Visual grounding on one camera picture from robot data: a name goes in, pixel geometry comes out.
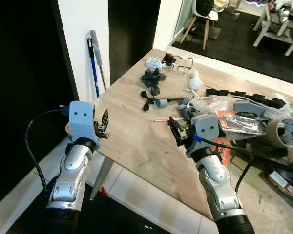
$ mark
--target white chair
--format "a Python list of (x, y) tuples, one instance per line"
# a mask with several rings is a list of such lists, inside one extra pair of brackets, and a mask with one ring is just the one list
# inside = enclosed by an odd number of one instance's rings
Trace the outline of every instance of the white chair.
[(185, 40), (188, 32), (190, 31), (191, 27), (193, 26), (196, 18), (198, 17), (202, 17), (202, 18), (206, 18), (206, 23), (205, 23), (205, 29), (204, 29), (204, 37), (203, 37), (203, 50), (205, 50), (205, 46), (206, 46), (206, 41), (209, 37), (209, 20), (213, 20), (213, 21), (218, 21), (218, 14), (215, 11), (211, 11), (209, 13), (209, 16), (201, 16), (199, 13), (197, 13), (196, 11), (196, 0), (193, 0), (193, 4), (192, 4), (192, 12), (194, 14), (194, 17), (190, 20), (190, 22), (188, 23), (187, 26), (187, 30), (184, 34), (184, 36), (182, 37), (180, 44)]

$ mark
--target white wall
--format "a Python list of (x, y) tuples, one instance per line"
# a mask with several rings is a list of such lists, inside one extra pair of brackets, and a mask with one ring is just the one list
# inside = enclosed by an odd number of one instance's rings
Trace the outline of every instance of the white wall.
[(182, 0), (162, 0), (157, 19), (153, 48), (166, 50), (174, 39), (174, 33)]
[[(80, 101), (93, 102), (96, 97), (87, 47), (89, 30), (95, 30), (102, 57), (103, 73), (110, 86), (108, 5), (106, 0), (58, 0), (62, 24)], [(104, 91), (96, 67), (100, 94)]]

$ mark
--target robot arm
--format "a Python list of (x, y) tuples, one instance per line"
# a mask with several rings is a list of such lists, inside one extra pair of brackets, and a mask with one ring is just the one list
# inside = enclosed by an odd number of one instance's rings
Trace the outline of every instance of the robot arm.
[(52, 189), (45, 212), (44, 233), (74, 233), (81, 211), (85, 173), (94, 150), (100, 147), (100, 138), (108, 138), (104, 131), (108, 124), (105, 111), (102, 124), (93, 121), (94, 105), (73, 101), (69, 106), (69, 123), (73, 144), (68, 144), (60, 163), (60, 174)]
[(195, 139), (200, 137), (214, 141), (218, 137), (218, 120), (215, 115), (193, 117), (185, 135), (180, 135), (178, 123), (169, 120), (177, 145), (184, 145), (187, 156), (196, 163), (199, 179), (207, 196), (210, 211), (217, 224), (219, 234), (254, 234), (237, 193), (230, 182), (230, 173), (211, 150), (211, 145)]

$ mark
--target wooden table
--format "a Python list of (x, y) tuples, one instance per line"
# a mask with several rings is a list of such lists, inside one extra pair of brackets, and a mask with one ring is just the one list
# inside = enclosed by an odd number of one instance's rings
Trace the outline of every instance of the wooden table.
[[(144, 63), (149, 57), (163, 58), (164, 55), (160, 50), (150, 51), (100, 96), (102, 104), (96, 109), (96, 116), (108, 109), (109, 139), (102, 141), (99, 152), (212, 219), (195, 163), (186, 157), (183, 147), (176, 146), (167, 124), (154, 122), (155, 118), (178, 117), (178, 105), (171, 103), (163, 109), (150, 105), (149, 111), (142, 111), (146, 100), (140, 97), (140, 92), (148, 90), (141, 82), (141, 75), (147, 69)], [(194, 63), (193, 68), (199, 71), (205, 85), (218, 90), (245, 91), (251, 95), (275, 92), (200, 64)], [(163, 73), (167, 78), (159, 83), (158, 97), (191, 96), (183, 91), (188, 87), (188, 75), (175, 71)], [(198, 94), (204, 92), (205, 88), (202, 88)], [(228, 169), (235, 185), (241, 170), (232, 164)], [(293, 233), (293, 209), (258, 176), (259, 173), (260, 170), (251, 167), (239, 189), (239, 197), (256, 233)]]

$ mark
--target white tissue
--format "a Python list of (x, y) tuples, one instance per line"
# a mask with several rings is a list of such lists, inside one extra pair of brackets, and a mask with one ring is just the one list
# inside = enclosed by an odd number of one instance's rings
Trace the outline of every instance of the white tissue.
[(204, 83), (199, 78), (199, 72), (197, 70), (193, 70), (190, 74), (191, 80), (189, 82), (190, 89), (197, 90), (204, 86)]

